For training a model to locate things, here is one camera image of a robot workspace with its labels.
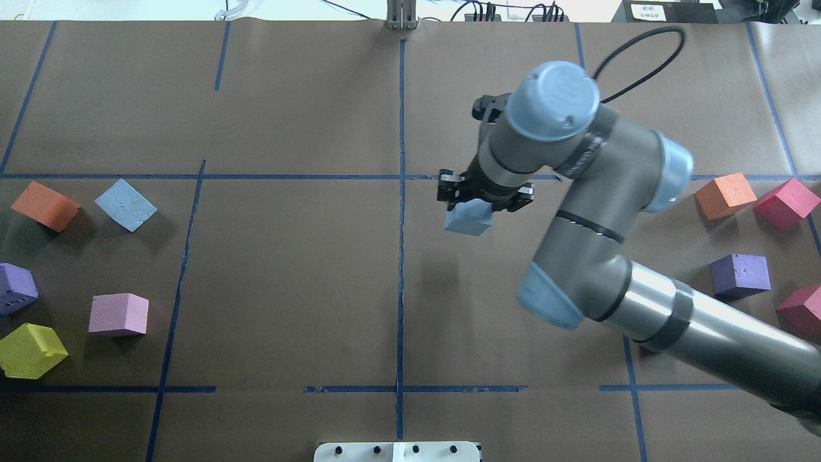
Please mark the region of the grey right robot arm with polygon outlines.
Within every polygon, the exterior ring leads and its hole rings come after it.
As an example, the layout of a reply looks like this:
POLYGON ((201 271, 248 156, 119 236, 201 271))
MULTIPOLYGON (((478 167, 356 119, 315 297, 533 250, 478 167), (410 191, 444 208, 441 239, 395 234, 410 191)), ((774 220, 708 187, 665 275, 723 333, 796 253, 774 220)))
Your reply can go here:
POLYGON ((642 212, 671 207, 690 180, 689 151, 599 99, 573 62, 545 62, 516 90, 475 100, 477 150, 467 170, 439 172, 437 199, 464 234, 534 199, 542 167, 571 181, 517 292, 537 318, 573 330, 584 319, 625 334, 768 402, 819 433, 819 348, 625 259, 621 247, 642 212))

